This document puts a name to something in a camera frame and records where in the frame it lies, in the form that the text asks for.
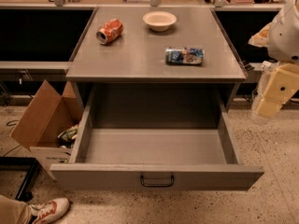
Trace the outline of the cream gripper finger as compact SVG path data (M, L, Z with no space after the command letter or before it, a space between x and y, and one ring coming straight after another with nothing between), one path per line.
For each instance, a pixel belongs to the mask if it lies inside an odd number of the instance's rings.
M277 114L281 107L282 104L273 100L257 97L253 101L251 110L254 117L271 119Z

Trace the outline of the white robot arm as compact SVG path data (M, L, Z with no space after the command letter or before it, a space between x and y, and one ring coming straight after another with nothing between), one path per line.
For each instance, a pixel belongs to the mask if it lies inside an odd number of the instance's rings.
M255 121L266 123L299 91L299 0L286 0L276 17L249 44L267 48L277 63L263 63L257 96L251 107Z

